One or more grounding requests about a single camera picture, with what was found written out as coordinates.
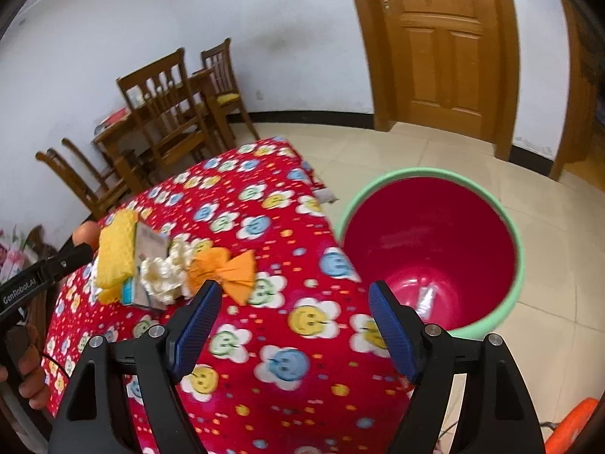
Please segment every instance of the black gripper frame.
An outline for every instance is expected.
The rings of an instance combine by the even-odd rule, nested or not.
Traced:
[[[433,454],[459,373],[467,381],[450,454],[544,454],[534,405],[501,336],[475,341],[428,327],[414,309],[397,302],[386,283],[377,285],[410,339],[418,371],[388,454]]]
[[[50,290],[62,278],[90,263],[92,259],[93,251],[90,246],[80,244],[68,252],[34,263],[0,286],[0,364],[8,370],[7,384],[19,402],[20,408],[31,425],[46,440],[50,439],[52,431],[50,415],[32,410],[29,400],[19,393],[23,376],[17,364],[29,346],[27,332],[21,326],[23,315],[20,310],[26,309],[35,296]],[[4,432],[0,443],[9,444],[11,454],[30,452],[2,414],[0,414],[0,432]]]
[[[221,299],[220,285],[209,280],[163,327],[154,326],[139,338],[114,343],[104,336],[93,336],[62,399],[49,454],[141,452],[124,375],[138,376],[144,409],[161,454],[208,454],[183,409],[175,385],[193,371],[219,314]],[[214,305],[205,311],[207,332],[194,329],[190,337],[195,313],[208,300]]]

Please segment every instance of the orange object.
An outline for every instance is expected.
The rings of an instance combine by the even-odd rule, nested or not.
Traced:
[[[565,454],[590,419],[592,412],[598,404],[599,402],[594,398],[586,398],[571,410],[544,443],[546,454]]]
[[[80,225],[71,235],[71,240],[74,246],[80,244],[88,244],[96,252],[99,248],[99,236],[101,235],[101,227],[96,222],[87,221]]]
[[[195,255],[187,270],[187,280],[193,295],[206,280],[216,280],[225,294],[244,306],[254,288],[255,274],[254,251],[231,259],[229,249],[212,247]]]

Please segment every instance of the finger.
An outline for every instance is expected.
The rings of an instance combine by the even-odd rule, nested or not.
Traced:
[[[34,410],[41,410],[46,408],[48,404],[48,400],[50,399],[50,388],[48,386],[44,386],[41,391],[38,391],[31,400],[29,400],[29,406],[31,406]]]
[[[19,393],[27,399],[33,397],[44,387],[45,378],[46,373],[41,367],[38,367],[19,385]]]
[[[25,376],[40,365],[40,355],[30,346],[19,360],[19,371]]]
[[[27,326],[25,326],[25,329],[27,330],[27,338],[29,339],[29,344],[36,345],[38,332],[35,326],[31,326],[28,324]]]

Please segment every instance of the human hand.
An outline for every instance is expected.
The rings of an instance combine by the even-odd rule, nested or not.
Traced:
[[[27,336],[30,343],[35,343],[37,338],[36,328],[27,326]],[[43,409],[50,398],[50,389],[44,382],[46,373],[40,365],[40,354],[33,345],[25,351],[17,365],[23,374],[23,382],[19,386],[21,396],[29,400],[29,406],[34,410]],[[8,378],[8,371],[0,365],[0,382]]]

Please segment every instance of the door frame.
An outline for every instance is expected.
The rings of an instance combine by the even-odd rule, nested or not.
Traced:
[[[396,122],[396,96],[392,73],[391,47],[381,0],[354,0],[365,54],[370,72],[372,98],[374,101],[374,129],[390,131]],[[502,42],[502,64],[500,72],[501,94],[495,125],[494,155],[508,161],[512,135],[517,117],[519,92],[519,39],[517,15],[513,0],[496,0],[498,14],[502,17],[500,35]]]
[[[574,127],[582,120],[585,111],[583,106],[585,103],[579,100],[586,91],[582,87],[582,58],[580,35],[578,32],[578,18],[581,16],[574,3],[571,0],[561,0],[563,4],[563,13],[568,27],[569,38],[569,92],[567,113],[565,114],[565,123],[563,124],[563,132],[559,141],[557,155],[552,163],[551,172],[548,175],[554,181],[558,181],[563,172],[565,164],[569,159],[569,153],[574,143]]]

